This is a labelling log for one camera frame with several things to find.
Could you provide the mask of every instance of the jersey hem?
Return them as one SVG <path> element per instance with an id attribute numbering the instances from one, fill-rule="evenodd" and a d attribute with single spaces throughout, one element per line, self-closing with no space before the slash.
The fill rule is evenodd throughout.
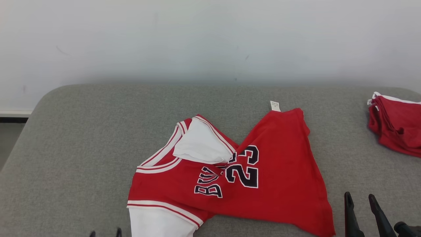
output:
<path id="1" fill-rule="evenodd" d="M 128 201 L 127 208 L 139 208 L 139 209 L 160 209 L 165 211 L 170 211 L 172 214 L 184 219 L 190 224 L 194 225 L 196 230 L 203 224 L 203 220 L 197 217 L 196 215 L 188 212 L 182 208 L 171 205 L 166 202 L 158 202 L 151 200 L 138 200 L 138 201 Z"/>

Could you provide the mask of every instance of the white wall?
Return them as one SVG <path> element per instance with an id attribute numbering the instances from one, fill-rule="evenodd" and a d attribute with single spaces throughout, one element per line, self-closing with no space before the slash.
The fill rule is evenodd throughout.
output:
<path id="1" fill-rule="evenodd" d="M 0 1 L 0 110 L 102 76 L 421 92 L 420 74 L 419 0 Z"/>

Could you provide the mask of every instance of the floor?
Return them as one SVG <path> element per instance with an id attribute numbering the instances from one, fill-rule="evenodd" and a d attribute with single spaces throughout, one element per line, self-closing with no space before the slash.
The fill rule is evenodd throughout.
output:
<path id="1" fill-rule="evenodd" d="M 6 163 L 25 124 L 0 123 L 0 170 Z"/>

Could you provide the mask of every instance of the folded red clothing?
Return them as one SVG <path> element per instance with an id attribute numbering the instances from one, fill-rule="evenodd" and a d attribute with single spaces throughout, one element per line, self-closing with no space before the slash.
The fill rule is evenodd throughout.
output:
<path id="1" fill-rule="evenodd" d="M 421 102 L 400 100 L 375 92 L 369 100 L 369 128 L 379 143 L 421 158 Z"/>

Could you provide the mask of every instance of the white jersey trim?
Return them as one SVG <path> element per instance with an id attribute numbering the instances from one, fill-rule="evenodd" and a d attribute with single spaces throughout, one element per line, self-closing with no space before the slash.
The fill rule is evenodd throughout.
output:
<path id="1" fill-rule="evenodd" d="M 178 126 L 181 128 L 181 132 L 182 132 L 182 134 L 184 135 L 184 134 L 187 132 L 187 125 L 186 125 L 186 122 L 181 121 L 181 122 L 179 122 L 179 123 L 177 123 L 177 124 L 178 124 Z"/>
<path id="2" fill-rule="evenodd" d="M 195 116 L 195 117 L 193 117 L 193 119 L 197 119 L 197 120 L 203 122 L 204 124 L 208 125 L 210 127 L 211 131 L 213 132 L 213 134 L 216 136 L 216 138 L 219 139 L 221 144 L 227 149 L 227 151 L 231 155 L 235 152 L 234 147 L 232 147 L 232 145 L 227 140 L 225 140 L 225 138 L 221 134 L 219 134 L 219 132 L 207 120 L 205 120 L 204 118 L 199 117 L 199 116 Z"/>
<path id="3" fill-rule="evenodd" d="M 174 160 L 164 165 L 153 166 L 153 167 L 138 167 L 136 169 L 136 173 L 155 174 L 155 173 L 165 172 L 167 170 L 170 170 L 176 167 L 181 161 L 182 161 L 181 158 L 176 157 Z"/>
<path id="4" fill-rule="evenodd" d="M 147 160 L 142 162 L 138 167 L 152 167 L 156 163 L 158 163 L 168 152 L 171 151 L 171 149 L 177 144 L 177 142 L 182 137 L 183 128 L 181 127 L 180 123 L 177 123 L 176 128 L 174 129 L 173 134 L 171 135 L 170 139 L 168 140 L 167 144 L 159 149 L 155 154 L 153 154 L 151 157 L 149 157 Z"/>
<path id="5" fill-rule="evenodd" d="M 388 100 L 398 101 L 398 102 L 407 103 L 407 104 L 418 104 L 418 105 L 421 105 L 421 102 L 413 102 L 413 101 L 409 101 L 409 100 L 401 100 L 401 99 L 398 99 L 398 98 L 395 98 L 395 97 L 391 97 L 391 96 L 388 96 L 388 95 L 381 95 L 378 92 L 374 92 L 372 98 L 375 99 L 375 98 L 377 98 L 379 96 L 383 96 L 383 98 L 388 99 Z M 367 105 L 371 105 L 371 101 L 372 100 L 368 100 L 367 101 Z"/>
<path id="6" fill-rule="evenodd" d="M 193 215 L 182 208 L 176 207 L 166 202 L 158 202 L 158 201 L 151 201 L 151 200 L 140 200 L 140 201 L 129 200 L 127 201 L 127 208 L 161 209 L 161 210 L 171 211 L 176 216 L 195 225 L 196 229 L 198 229 L 203 224 L 202 219 L 200 219 L 196 215 Z"/>

